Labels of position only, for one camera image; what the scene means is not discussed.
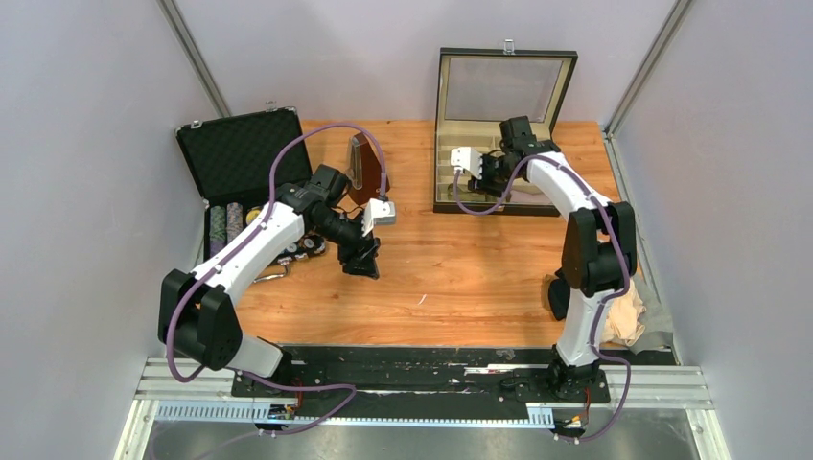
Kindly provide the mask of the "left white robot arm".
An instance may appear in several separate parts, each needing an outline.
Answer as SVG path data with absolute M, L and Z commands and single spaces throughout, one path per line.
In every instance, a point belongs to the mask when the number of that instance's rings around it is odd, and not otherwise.
M 162 281 L 158 338 L 165 344 L 173 376 L 189 382 L 174 364 L 183 356 L 200 369 L 223 368 L 257 376 L 271 396 L 286 394 L 293 370 L 279 346 L 245 333 L 236 306 L 259 275 L 309 233 L 333 242 L 344 273 L 379 277 L 376 258 L 381 242 L 373 230 L 395 220 L 395 205 L 372 198 L 354 217 L 337 211 L 348 186 L 340 171 L 321 165 L 304 185 L 286 183 L 270 196 L 260 216 L 218 254 L 190 272 L 178 269 Z

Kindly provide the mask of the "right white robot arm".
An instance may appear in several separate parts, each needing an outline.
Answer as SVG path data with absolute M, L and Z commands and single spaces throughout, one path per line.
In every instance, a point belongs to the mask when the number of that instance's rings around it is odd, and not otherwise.
M 555 344 L 563 362 L 547 374 L 553 396 L 571 400 L 586 386 L 580 367 L 600 358 L 599 338 L 609 303 L 624 295 L 638 266 L 633 207 L 611 201 L 569 164 L 550 139 L 540 140 L 525 116 L 499 125 L 499 153 L 459 147 L 451 153 L 454 174 L 468 173 L 471 191 L 495 196 L 501 205 L 517 178 L 545 194 L 566 222 L 559 281 L 569 290 L 565 328 Z

